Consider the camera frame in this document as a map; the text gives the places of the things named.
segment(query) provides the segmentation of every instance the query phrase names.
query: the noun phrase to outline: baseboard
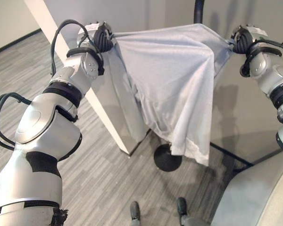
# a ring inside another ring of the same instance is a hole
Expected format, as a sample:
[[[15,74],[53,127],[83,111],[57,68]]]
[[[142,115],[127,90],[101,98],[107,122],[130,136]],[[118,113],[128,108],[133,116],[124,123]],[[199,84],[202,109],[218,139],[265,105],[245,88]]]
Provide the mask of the baseboard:
[[[13,42],[11,42],[11,43],[1,47],[0,48],[0,52],[6,50],[8,47],[11,47],[11,46],[17,44],[18,42],[20,42],[20,41],[22,41],[24,39],[27,39],[28,37],[33,36],[34,34],[39,33],[39,32],[41,32],[41,29],[35,30],[33,32],[30,32],[29,34],[27,34],[27,35],[25,35],[25,36],[23,36],[23,37],[21,37],[21,38],[19,38],[17,40],[14,40]]]

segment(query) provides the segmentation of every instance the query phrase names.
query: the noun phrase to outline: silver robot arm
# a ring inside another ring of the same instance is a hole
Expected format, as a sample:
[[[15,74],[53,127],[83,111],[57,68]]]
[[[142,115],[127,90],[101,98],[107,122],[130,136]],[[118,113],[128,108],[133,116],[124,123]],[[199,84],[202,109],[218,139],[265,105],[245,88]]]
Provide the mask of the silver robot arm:
[[[67,217],[67,211],[60,210],[57,163],[81,143],[82,134],[74,125],[77,108],[102,71],[84,50],[90,49],[72,51],[20,121],[15,149],[0,173],[0,226],[58,226]]]
[[[277,109],[277,118],[283,123],[283,59],[282,53],[274,46],[283,43],[267,40],[265,31],[251,26],[239,26],[234,30],[233,51],[245,54],[247,59],[240,69],[243,77],[254,78],[259,88]],[[283,126],[276,134],[276,140],[283,149]]]

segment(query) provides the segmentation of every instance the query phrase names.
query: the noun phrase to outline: round black base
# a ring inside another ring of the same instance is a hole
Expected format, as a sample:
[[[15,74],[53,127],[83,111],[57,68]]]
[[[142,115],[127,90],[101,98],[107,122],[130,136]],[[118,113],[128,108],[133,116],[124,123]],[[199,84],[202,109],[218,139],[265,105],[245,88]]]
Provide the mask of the round black base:
[[[178,169],[182,160],[182,156],[171,155],[169,144],[159,146],[154,153],[154,162],[156,166],[165,172],[171,172]]]

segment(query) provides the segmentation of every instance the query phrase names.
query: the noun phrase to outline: gray seat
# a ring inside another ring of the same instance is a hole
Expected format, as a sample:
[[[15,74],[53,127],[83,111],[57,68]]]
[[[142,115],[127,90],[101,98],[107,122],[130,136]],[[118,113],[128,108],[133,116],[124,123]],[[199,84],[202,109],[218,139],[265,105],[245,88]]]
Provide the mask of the gray seat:
[[[211,226],[283,226],[283,153],[231,180]]]

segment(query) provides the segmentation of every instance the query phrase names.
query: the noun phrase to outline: gray cloth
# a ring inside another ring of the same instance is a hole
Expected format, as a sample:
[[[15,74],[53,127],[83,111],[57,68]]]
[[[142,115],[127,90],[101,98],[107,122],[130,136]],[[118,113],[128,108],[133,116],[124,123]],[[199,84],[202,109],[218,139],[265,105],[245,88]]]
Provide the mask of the gray cloth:
[[[115,38],[108,56],[123,61],[127,78],[121,79],[146,125],[172,143],[173,155],[208,165],[214,78],[231,55],[228,42],[202,24]],[[119,66],[110,64],[113,74]]]

